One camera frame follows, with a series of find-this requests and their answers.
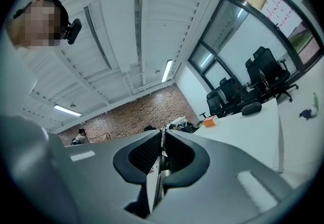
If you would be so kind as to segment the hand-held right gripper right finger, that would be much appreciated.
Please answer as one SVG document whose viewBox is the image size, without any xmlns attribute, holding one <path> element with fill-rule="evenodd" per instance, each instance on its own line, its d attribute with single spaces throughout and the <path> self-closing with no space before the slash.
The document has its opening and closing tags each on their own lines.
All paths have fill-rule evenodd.
<svg viewBox="0 0 324 224">
<path fill-rule="evenodd" d="M 171 173 L 151 214 L 154 224 L 271 224 L 292 188 L 243 150 L 167 130 Z"/>
</svg>

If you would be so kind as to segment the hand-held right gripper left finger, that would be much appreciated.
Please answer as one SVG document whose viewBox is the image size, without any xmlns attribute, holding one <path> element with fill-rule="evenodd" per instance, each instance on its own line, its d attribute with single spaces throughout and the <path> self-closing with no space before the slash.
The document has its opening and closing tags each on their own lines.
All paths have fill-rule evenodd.
<svg viewBox="0 0 324 224">
<path fill-rule="evenodd" d="M 65 146 L 73 169 L 78 224 L 154 224 L 147 175 L 160 155 L 161 132 Z"/>
</svg>

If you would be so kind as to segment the orange box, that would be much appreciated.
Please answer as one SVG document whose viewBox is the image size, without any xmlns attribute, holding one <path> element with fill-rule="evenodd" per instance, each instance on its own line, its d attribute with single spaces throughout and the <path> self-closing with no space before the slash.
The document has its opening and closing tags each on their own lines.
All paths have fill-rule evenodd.
<svg viewBox="0 0 324 224">
<path fill-rule="evenodd" d="M 216 116 L 210 116 L 210 117 L 207 117 L 203 120 L 202 124 L 207 128 L 207 127 L 213 127 L 216 125 L 216 119 L 217 117 Z"/>
</svg>

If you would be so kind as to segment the black office chair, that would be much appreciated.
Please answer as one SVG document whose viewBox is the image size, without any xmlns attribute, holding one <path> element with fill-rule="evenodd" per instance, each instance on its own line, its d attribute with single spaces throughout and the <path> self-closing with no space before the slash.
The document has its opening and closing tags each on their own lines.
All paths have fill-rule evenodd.
<svg viewBox="0 0 324 224">
<path fill-rule="evenodd" d="M 253 54 L 254 62 L 264 75 L 269 93 L 277 100 L 284 94 L 292 102 L 292 96 L 287 92 L 288 89 L 295 87 L 299 89 L 297 84 L 288 84 L 290 72 L 285 64 L 286 60 L 282 59 L 278 62 L 273 56 L 269 48 L 260 46 Z"/>
<path fill-rule="evenodd" d="M 267 85 L 265 84 L 264 76 L 261 74 L 255 61 L 249 59 L 245 63 L 245 66 L 250 77 L 250 84 L 248 87 L 252 90 L 245 94 L 242 100 L 245 102 L 257 101 L 263 103 L 267 99 L 265 97 Z"/>
<path fill-rule="evenodd" d="M 233 113 L 236 106 L 241 103 L 241 96 L 235 87 L 235 82 L 232 78 L 223 78 L 220 81 L 220 87 L 227 101 L 223 106 L 223 110 L 226 113 Z"/>
<path fill-rule="evenodd" d="M 224 117 L 224 110 L 222 108 L 223 102 L 218 91 L 213 90 L 207 94 L 207 104 L 211 116 L 217 116 L 217 118 Z"/>
</svg>

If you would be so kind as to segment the black zip case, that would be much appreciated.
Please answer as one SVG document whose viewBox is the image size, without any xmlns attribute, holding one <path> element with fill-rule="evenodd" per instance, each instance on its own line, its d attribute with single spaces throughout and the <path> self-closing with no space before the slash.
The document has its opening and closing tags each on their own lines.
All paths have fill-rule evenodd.
<svg viewBox="0 0 324 224">
<path fill-rule="evenodd" d="M 243 116 L 248 116 L 260 112 L 262 109 L 262 104 L 259 102 L 253 102 L 244 106 L 241 110 Z"/>
</svg>

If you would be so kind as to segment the long ceiling light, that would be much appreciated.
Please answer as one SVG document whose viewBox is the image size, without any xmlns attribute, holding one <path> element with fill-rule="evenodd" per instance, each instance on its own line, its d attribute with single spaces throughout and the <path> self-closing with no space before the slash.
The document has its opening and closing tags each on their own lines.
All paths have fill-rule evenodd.
<svg viewBox="0 0 324 224">
<path fill-rule="evenodd" d="M 81 113 L 78 113 L 78 112 L 75 112 L 75 111 L 72 111 L 70 109 L 67 109 L 65 107 L 62 107 L 62 106 L 59 106 L 59 105 L 54 105 L 54 109 L 58 110 L 58 111 L 61 111 L 63 113 L 66 113 L 66 114 L 69 114 L 69 115 L 72 115 L 72 116 L 75 116 L 75 117 L 80 117 L 81 116 Z"/>
<path fill-rule="evenodd" d="M 167 77 L 168 77 L 169 72 L 170 72 L 171 67 L 172 67 L 172 63 L 173 63 L 172 59 L 168 60 L 167 63 L 166 63 L 165 71 L 164 71 L 164 74 L 163 74 L 163 77 L 162 77 L 162 80 L 161 80 L 162 83 L 164 83 L 167 80 Z"/>
</svg>

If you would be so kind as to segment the dark crumpled cloth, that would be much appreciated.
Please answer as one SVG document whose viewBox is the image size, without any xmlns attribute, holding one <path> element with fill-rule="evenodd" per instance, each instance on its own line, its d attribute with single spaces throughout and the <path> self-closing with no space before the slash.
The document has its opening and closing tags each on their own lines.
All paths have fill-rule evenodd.
<svg viewBox="0 0 324 224">
<path fill-rule="evenodd" d="M 299 113 L 300 118 L 305 118 L 306 120 L 314 118 L 313 112 L 311 109 L 305 109 Z"/>
</svg>

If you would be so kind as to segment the person's white shirt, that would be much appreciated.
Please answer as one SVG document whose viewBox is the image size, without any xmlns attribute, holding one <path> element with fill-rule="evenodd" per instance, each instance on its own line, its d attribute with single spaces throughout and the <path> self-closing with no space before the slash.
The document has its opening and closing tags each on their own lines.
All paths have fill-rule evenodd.
<svg viewBox="0 0 324 224">
<path fill-rule="evenodd" d="M 37 78 L 22 62 L 7 32 L 0 31 L 0 116 L 17 116 L 23 110 Z"/>
</svg>

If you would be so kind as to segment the black-framed glass partition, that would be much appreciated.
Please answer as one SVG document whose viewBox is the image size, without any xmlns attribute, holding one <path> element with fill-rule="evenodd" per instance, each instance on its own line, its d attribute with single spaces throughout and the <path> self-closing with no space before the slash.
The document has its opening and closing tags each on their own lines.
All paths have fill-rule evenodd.
<svg viewBox="0 0 324 224">
<path fill-rule="evenodd" d="M 244 64 L 260 46 L 269 48 L 276 60 L 286 60 L 293 80 L 324 58 L 324 31 L 306 0 L 283 1 L 302 19 L 289 38 L 244 0 L 219 1 L 188 60 L 207 90 L 218 89 L 223 78 L 247 84 Z"/>
</svg>

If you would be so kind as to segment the white board with red marks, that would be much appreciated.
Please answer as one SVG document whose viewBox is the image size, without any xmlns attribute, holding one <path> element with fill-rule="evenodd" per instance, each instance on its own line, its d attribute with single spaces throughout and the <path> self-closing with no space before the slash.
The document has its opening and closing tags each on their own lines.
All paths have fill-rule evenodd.
<svg viewBox="0 0 324 224">
<path fill-rule="evenodd" d="M 283 0 L 267 0 L 261 12 L 289 38 L 300 25 L 300 16 Z"/>
</svg>

